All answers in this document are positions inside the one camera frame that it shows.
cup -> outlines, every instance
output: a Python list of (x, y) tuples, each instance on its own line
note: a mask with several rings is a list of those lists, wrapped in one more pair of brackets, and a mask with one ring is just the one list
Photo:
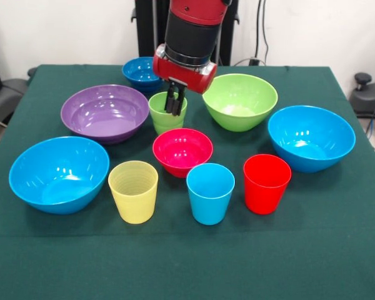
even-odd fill
[(243, 173), (247, 208), (256, 214), (273, 213), (292, 178), (287, 162), (274, 155), (258, 154), (244, 163)]
[(200, 164), (186, 178), (193, 217), (203, 225), (221, 222), (228, 208), (235, 178), (220, 164)]
[(154, 213), (158, 173), (144, 161), (127, 161), (116, 166), (108, 184), (121, 218), (131, 224), (146, 222)]
[(157, 134), (160, 135), (170, 129), (182, 128), (183, 121), (186, 115), (186, 108), (188, 101), (186, 98), (183, 99), (182, 111), (180, 116), (173, 116), (168, 114), (165, 108), (165, 102), (167, 99), (167, 92), (159, 92), (155, 94), (149, 100), (150, 115), (154, 124), (154, 129)]

pink bowl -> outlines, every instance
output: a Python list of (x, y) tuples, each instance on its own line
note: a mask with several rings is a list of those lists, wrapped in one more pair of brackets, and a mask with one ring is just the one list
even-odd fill
[(213, 144), (200, 131), (177, 128), (160, 134), (152, 145), (152, 151), (165, 170), (175, 177), (186, 178), (193, 167), (210, 159)]

bowl rim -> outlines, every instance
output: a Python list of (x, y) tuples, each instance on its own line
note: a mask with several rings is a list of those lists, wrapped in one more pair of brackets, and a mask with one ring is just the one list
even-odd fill
[[(189, 176), (192, 174), (193, 170), (195, 170), (197, 168), (202, 168), (202, 167), (208, 166), (208, 165), (217, 166), (217, 167), (221, 167), (221, 169), (225, 169), (229, 173), (229, 175), (231, 175), (232, 178), (233, 178), (233, 185), (232, 185), (232, 187), (229, 189), (228, 192), (226, 192), (222, 196), (218, 196), (218, 197), (205, 197), (205, 196), (199, 195), (198, 193), (196, 193), (195, 191), (193, 191), (193, 189), (190, 187), (190, 184), (189, 184), (189, 178), (190, 177)], [(226, 166), (223, 166), (222, 164), (217, 164), (215, 162), (204, 162), (202, 164), (198, 164), (197, 166), (192, 167), (192, 169), (188, 172), (188, 174), (186, 176), (186, 185), (187, 185), (187, 188), (189, 189), (189, 191), (191, 191), (193, 194), (199, 196), (200, 198), (208, 199), (208, 200), (212, 201), (212, 200), (218, 200), (220, 198), (223, 198), (223, 197), (227, 196), (228, 194), (231, 194), (233, 192), (233, 189), (235, 188), (236, 179), (235, 179), (235, 176), (232, 173), (232, 171), (229, 170)]]
[[(123, 89), (129, 89), (129, 90), (133, 90), (134, 92), (137, 92), (139, 93), (139, 97), (141, 96), (142, 98), (144, 98), (146, 101), (142, 101), (142, 103), (147, 103), (147, 111), (142, 119), (142, 121), (135, 126), (135, 128), (133, 128), (132, 130), (129, 130), (129, 131), (125, 131), (125, 132), (120, 132), (120, 133), (117, 133), (117, 134), (113, 134), (112, 136), (105, 136), (105, 135), (100, 135), (100, 136), (95, 136), (95, 135), (92, 135), (92, 134), (84, 134), (83, 132), (78, 132), (76, 131), (75, 129), (73, 129), (65, 120), (64, 120), (64, 109), (65, 109), (65, 105), (67, 105), (67, 103), (71, 100), (71, 98), (73, 98), (74, 96), (77, 96), (78, 94), (80, 93), (83, 93), (85, 91), (88, 91), (90, 89), (94, 89), (94, 88), (113, 88), (113, 87), (122, 87)], [(60, 110), (60, 117), (61, 117), (61, 121), (62, 123), (70, 130), (72, 131), (73, 133), (75, 134), (78, 134), (82, 137), (88, 137), (88, 138), (93, 138), (93, 139), (111, 139), (111, 138), (116, 138), (118, 136), (122, 136), (123, 134), (127, 134), (127, 133), (130, 133), (131, 131), (134, 131), (135, 129), (139, 128), (140, 126), (142, 126), (142, 124), (145, 122), (145, 120), (148, 118), (150, 114), (150, 107), (149, 107), (149, 101), (147, 101), (147, 98), (145, 97), (144, 94), (142, 94), (141, 92), (139, 92), (137, 89), (134, 89), (132, 87), (129, 87), (129, 86), (123, 86), (122, 84), (100, 84), (100, 85), (97, 85), (97, 86), (90, 86), (90, 87), (87, 87), (86, 89), (82, 89), (76, 93), (74, 93), (73, 95), (69, 96), (68, 99), (65, 100), (64, 104), (61, 106), (61, 110)]]
[(209, 142), (210, 146), (211, 146), (211, 151), (210, 151), (208, 157), (203, 162), (200, 162), (199, 164), (204, 164), (204, 163), (206, 163), (210, 160), (210, 158), (211, 158), (211, 156), (213, 155), (213, 152), (214, 152), (214, 145), (213, 145), (213, 142), (210, 140), (210, 138), (201, 131), (198, 131), (198, 130), (195, 130), (195, 129), (192, 129), (192, 128), (185, 128), (184, 127), (184, 128), (174, 128), (174, 129), (168, 130), (166, 132), (163, 132), (158, 137), (156, 137), (156, 139), (154, 140), (154, 142), (152, 144), (152, 153), (154, 154), (154, 157), (160, 162), (160, 164), (162, 164), (163, 166), (166, 166), (166, 167), (169, 167), (169, 168), (172, 168), (172, 169), (178, 169), (178, 170), (188, 170), (188, 169), (194, 168), (195, 166), (198, 165), (198, 164), (196, 164), (196, 165), (193, 165), (193, 166), (190, 166), (190, 167), (176, 167), (176, 166), (172, 166), (170, 164), (167, 164), (166, 162), (164, 162), (162, 159), (160, 159), (157, 156), (157, 154), (154, 150), (155, 145), (158, 143), (160, 137), (165, 136), (166, 134), (168, 134), (171, 131), (172, 132), (174, 132), (174, 131), (191, 131), (191, 132), (195, 132), (195, 133), (198, 133), (198, 134), (204, 136), (205, 140), (207, 140)]
[[(41, 146), (42, 144), (46, 144), (46, 143), (51, 143), (53, 141), (57, 141), (57, 140), (60, 140), (60, 139), (80, 139), (80, 140), (84, 140), (84, 141), (89, 141), (89, 142), (92, 142), (93, 144), (99, 146), (99, 149), (105, 154), (105, 158), (106, 158), (106, 172), (103, 174), (103, 177), (99, 180), (99, 182), (94, 186), (92, 187), (88, 192), (85, 192), (82, 196), (79, 196), (79, 197), (74, 197), (68, 201), (61, 201), (61, 202), (56, 202), (56, 203), (50, 203), (50, 204), (44, 204), (44, 203), (41, 203), (41, 202), (36, 202), (36, 201), (31, 201), (31, 200), (28, 200), (26, 199), (25, 197), (21, 196), (17, 191), (16, 189), (14, 189), (14, 186), (13, 186), (13, 182), (12, 182), (12, 176), (13, 176), (13, 172), (14, 172), (14, 168), (15, 168), (15, 165), (18, 163), (18, 161), (27, 153), (29, 152), (31, 149), (34, 149), (36, 147), (39, 147)], [(11, 168), (10, 168), (10, 172), (9, 172), (9, 176), (8, 176), (8, 182), (9, 182), (9, 185), (10, 185), (10, 188), (11, 190), (13, 191), (13, 193), (21, 198), (23, 201), (25, 201), (26, 203), (31, 203), (31, 204), (35, 204), (35, 205), (39, 205), (39, 206), (46, 206), (46, 207), (49, 207), (49, 206), (54, 206), (54, 205), (59, 205), (59, 204), (64, 204), (64, 203), (71, 203), (71, 202), (74, 202), (74, 201), (77, 201), (78, 199), (81, 199), (83, 198), (84, 196), (86, 196), (87, 194), (91, 193), (93, 190), (97, 189), (100, 185), (103, 184), (104, 180), (106, 179), (107, 177), (107, 174), (108, 174), (108, 171), (109, 171), (109, 168), (110, 168), (110, 158), (109, 158), (109, 155), (107, 153), (107, 151), (105, 150), (105, 148), (100, 145), (98, 142), (96, 141), (93, 141), (92, 139), (88, 139), (86, 137), (81, 137), (81, 136), (58, 136), (58, 137), (53, 137), (51, 139), (45, 139), (41, 142), (38, 142), (34, 145), (32, 145), (31, 147), (27, 148), (26, 150), (24, 150), (18, 157), (17, 159), (12, 163), (11, 165)]]
[(236, 76), (236, 75), (244, 76), (244, 77), (249, 77), (249, 78), (253, 78), (253, 79), (255, 79), (255, 80), (262, 81), (262, 82), (264, 82), (266, 85), (268, 85), (269, 87), (271, 87), (271, 90), (275, 93), (275, 96), (276, 96), (274, 104), (273, 104), (269, 109), (267, 109), (267, 110), (265, 110), (265, 111), (263, 111), (263, 112), (260, 112), (260, 113), (258, 113), (258, 114), (252, 114), (252, 115), (250, 115), (250, 116), (234, 116), (234, 115), (226, 114), (226, 113), (224, 113), (224, 112), (222, 112), (222, 111), (219, 111), (218, 109), (213, 108), (213, 107), (208, 103), (208, 101), (206, 100), (206, 94), (207, 94), (207, 92), (209, 91), (209, 89), (208, 89), (208, 90), (207, 90), (206, 92), (204, 92), (203, 95), (202, 95), (202, 98), (203, 98), (204, 103), (206, 104), (206, 106), (209, 107), (209, 108), (211, 108), (212, 110), (216, 111), (217, 113), (222, 114), (223, 116), (228, 116), (228, 117), (232, 117), (232, 118), (239, 118), (239, 119), (249, 119), (249, 118), (258, 117), (258, 116), (262, 116), (262, 115), (264, 115), (264, 114), (268, 114), (268, 113), (270, 113), (270, 112), (274, 109), (275, 105), (278, 103), (279, 95), (278, 95), (278, 92), (276, 91), (275, 87), (274, 87), (271, 83), (269, 83), (268, 81), (264, 80), (263, 78), (260, 78), (260, 77), (257, 77), (257, 76), (253, 76), (253, 75), (250, 75), (250, 74), (243, 74), (243, 73), (230, 73), (230, 74), (223, 74), (223, 75), (220, 75), (220, 76), (216, 76), (216, 77), (214, 78), (214, 80), (216, 80), (217, 78), (221, 78), (221, 77)]
[(161, 81), (161, 78), (159, 76), (157, 76), (157, 74), (154, 73), (154, 68), (152, 69), (153, 70), (153, 74), (156, 75), (156, 77), (157, 77), (157, 78), (154, 78), (154, 79), (137, 80), (137, 79), (133, 79), (131, 76), (129, 76), (128, 74), (126, 74), (125, 67), (127, 67), (129, 64), (133, 63), (134, 61), (139, 61), (139, 60), (143, 60), (143, 59), (151, 59), (151, 61), (153, 61), (153, 57), (152, 56), (140, 56), (140, 57), (135, 57), (134, 59), (130, 59), (129, 61), (127, 61), (122, 66), (122, 75), (124, 75), (126, 77), (126, 79), (128, 79), (129, 81), (133, 81), (133, 82), (137, 82), (137, 83), (155, 83), (157, 81)]
[[(279, 114), (280, 112), (287, 111), (289, 109), (296, 109), (296, 108), (317, 109), (317, 110), (320, 110), (320, 111), (324, 111), (325, 113), (329, 113), (329, 114), (333, 115), (335, 118), (338, 118), (340, 121), (342, 121), (343, 124), (345, 124), (347, 126), (347, 128), (349, 128), (349, 131), (350, 131), (350, 133), (351, 133), (351, 135), (353, 137), (351, 145), (348, 147), (348, 149), (343, 154), (340, 154), (340, 155), (337, 155), (337, 156), (333, 156), (333, 157), (327, 157), (325, 159), (319, 159), (319, 158), (313, 158), (313, 157), (309, 157), (309, 156), (297, 155), (297, 153), (292, 152), (292, 151), (286, 149), (282, 145), (279, 145), (279, 143), (276, 142), (276, 140), (275, 140), (275, 138), (274, 138), (274, 136), (273, 136), (273, 134), (272, 134), (272, 132), (270, 130), (270, 124), (273, 121), (275, 115)], [(351, 127), (351, 125), (343, 117), (339, 116), (335, 112), (332, 112), (332, 111), (330, 111), (328, 109), (325, 109), (325, 108), (322, 108), (322, 107), (318, 107), (318, 106), (312, 106), (312, 105), (292, 105), (292, 106), (286, 106), (286, 107), (284, 107), (284, 108), (276, 111), (274, 114), (272, 114), (272, 116), (268, 120), (267, 128), (268, 128), (268, 134), (269, 134), (270, 138), (279, 147), (281, 147), (283, 150), (285, 150), (289, 154), (292, 154), (293, 156), (296, 156), (298, 158), (305, 158), (305, 159), (309, 159), (309, 160), (312, 160), (312, 161), (333, 161), (335, 159), (343, 158), (344, 156), (348, 155), (353, 150), (354, 146), (356, 145), (356, 133), (354, 132), (353, 127)]]

dark green cloth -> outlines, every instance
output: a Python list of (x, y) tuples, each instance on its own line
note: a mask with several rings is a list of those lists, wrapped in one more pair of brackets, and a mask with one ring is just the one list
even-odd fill
[(274, 153), (267, 122), (228, 132), (200, 95), (187, 92), (185, 126), (206, 133), (211, 161), (236, 177), (222, 223), (193, 219), (185, 180), (166, 173), (152, 154), (150, 117), (128, 141), (106, 146), (111, 168), (138, 159), (158, 170), (148, 222), (122, 221), (107, 183), (83, 211), (45, 214), (12, 193), (11, 164), (39, 141), (70, 135), (59, 116), (70, 95), (129, 84), (120, 66), (41, 66), (0, 143), (0, 300), (375, 299), (375, 153), (331, 70), (220, 67), (225, 73), (269, 81), (279, 94), (275, 110), (310, 104), (338, 113), (356, 132), (352, 153), (316, 174), (294, 172), (277, 211), (254, 215), (244, 205), (242, 168), (253, 154)]

dark blue bowl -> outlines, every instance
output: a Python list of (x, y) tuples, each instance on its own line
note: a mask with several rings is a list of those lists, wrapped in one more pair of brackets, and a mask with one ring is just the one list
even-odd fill
[(134, 89), (142, 93), (158, 91), (163, 80), (153, 72), (153, 57), (138, 57), (122, 67), (122, 73)]
[(278, 155), (299, 172), (331, 167), (353, 149), (356, 135), (337, 114), (314, 106), (289, 106), (275, 112), (268, 132)]

